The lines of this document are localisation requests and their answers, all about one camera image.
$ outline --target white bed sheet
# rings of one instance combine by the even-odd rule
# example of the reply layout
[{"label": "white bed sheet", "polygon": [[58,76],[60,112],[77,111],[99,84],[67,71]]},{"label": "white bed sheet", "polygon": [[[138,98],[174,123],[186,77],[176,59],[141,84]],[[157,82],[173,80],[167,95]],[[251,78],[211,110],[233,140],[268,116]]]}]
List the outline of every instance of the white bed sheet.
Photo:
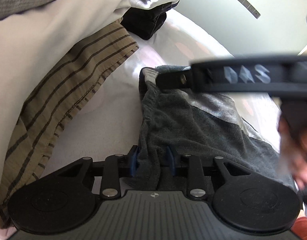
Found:
[{"label": "white bed sheet", "polygon": [[[131,35],[140,48],[106,79],[66,126],[43,176],[83,156],[103,161],[109,155],[127,154],[132,145],[138,144],[142,122],[138,80],[143,67],[188,66],[193,60],[232,57],[212,36],[175,10],[167,12],[166,22],[150,40]],[[277,135],[279,110],[268,95],[235,95],[234,99],[240,114],[263,135],[269,133],[265,137],[274,138],[271,144],[277,149],[279,137],[276,140],[272,134]],[[261,109],[258,113],[257,109],[263,105],[266,105],[265,111]],[[271,116],[270,121],[265,122],[266,129],[261,121],[264,115]],[[96,179],[93,192],[98,193],[99,188],[100,179]]]}]

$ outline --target human hand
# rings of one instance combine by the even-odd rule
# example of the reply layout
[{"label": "human hand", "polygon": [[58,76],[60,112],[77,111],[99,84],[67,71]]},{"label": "human hand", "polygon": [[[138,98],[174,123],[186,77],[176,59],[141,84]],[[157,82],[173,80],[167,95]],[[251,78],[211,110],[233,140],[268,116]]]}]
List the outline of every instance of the human hand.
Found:
[{"label": "human hand", "polygon": [[290,135],[287,121],[280,117],[278,132],[280,139],[280,164],[286,165],[299,189],[307,185],[307,129],[296,142]]}]

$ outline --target white wall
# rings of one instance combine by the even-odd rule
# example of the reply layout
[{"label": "white wall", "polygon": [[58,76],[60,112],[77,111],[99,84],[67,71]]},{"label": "white wall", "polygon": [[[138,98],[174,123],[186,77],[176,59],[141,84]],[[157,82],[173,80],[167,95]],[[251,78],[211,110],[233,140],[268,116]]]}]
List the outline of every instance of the white wall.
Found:
[{"label": "white wall", "polygon": [[299,53],[307,44],[307,0],[247,0],[256,19],[237,0],[180,0],[177,11],[233,55]]}]

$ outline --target black folded garment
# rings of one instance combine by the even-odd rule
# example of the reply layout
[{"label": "black folded garment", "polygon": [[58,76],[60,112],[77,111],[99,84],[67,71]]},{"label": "black folded garment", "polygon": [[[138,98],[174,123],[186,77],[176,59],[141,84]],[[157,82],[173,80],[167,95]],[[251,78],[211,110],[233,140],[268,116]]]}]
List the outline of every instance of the black folded garment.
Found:
[{"label": "black folded garment", "polygon": [[127,31],[135,33],[144,40],[150,39],[160,29],[167,18],[166,11],[174,8],[176,4],[165,3],[150,10],[130,8],[125,14],[121,25]]}]

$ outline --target beige fabric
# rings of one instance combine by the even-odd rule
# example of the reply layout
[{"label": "beige fabric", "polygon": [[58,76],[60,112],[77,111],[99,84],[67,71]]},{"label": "beige fabric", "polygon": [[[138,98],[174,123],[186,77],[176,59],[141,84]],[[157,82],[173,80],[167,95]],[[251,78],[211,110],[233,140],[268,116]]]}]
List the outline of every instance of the beige fabric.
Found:
[{"label": "beige fabric", "polygon": [[0,180],[26,98],[74,44],[129,7],[129,0],[56,0],[0,21]]},{"label": "beige fabric", "polygon": [[65,125],[137,49],[118,21],[75,44],[25,101],[9,142],[0,184],[0,227],[17,189],[38,179]]}]

